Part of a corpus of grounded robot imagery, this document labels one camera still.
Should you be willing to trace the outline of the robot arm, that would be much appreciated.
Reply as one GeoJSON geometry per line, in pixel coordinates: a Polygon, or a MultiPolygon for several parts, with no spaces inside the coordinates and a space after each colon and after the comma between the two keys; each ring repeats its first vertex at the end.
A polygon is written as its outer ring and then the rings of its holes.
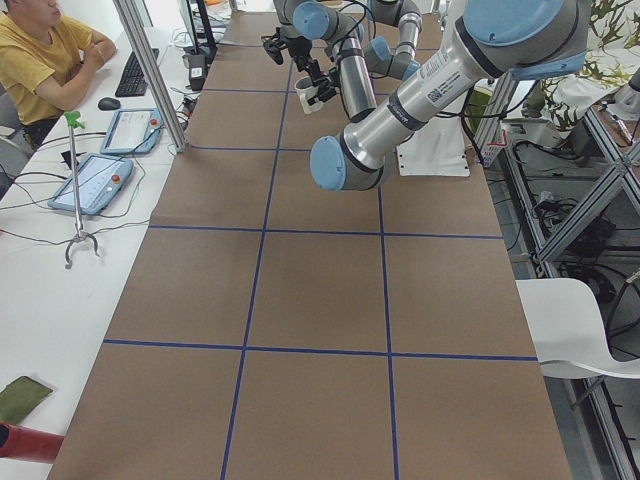
{"type": "Polygon", "coordinates": [[[315,60],[303,58],[302,69],[308,76],[296,84],[306,113],[322,108],[339,95],[349,118],[358,121],[377,106],[372,78],[391,77],[405,80],[419,67],[415,61],[422,15],[412,1],[369,1],[362,6],[363,17],[356,20],[340,10],[318,1],[299,4],[291,17],[295,30],[306,41],[323,40],[334,66],[327,72],[315,60]],[[390,48],[387,40],[374,35],[362,43],[365,21],[395,27],[398,43],[390,48]]]}
{"type": "Polygon", "coordinates": [[[394,148],[423,128],[480,79],[511,72],[518,79],[574,73],[586,55],[588,1],[467,1],[440,49],[382,103],[376,102],[359,29],[318,1],[279,7],[308,40],[332,50],[347,94],[350,122],[311,150],[314,181],[326,190],[369,190],[384,179],[394,148]]]}

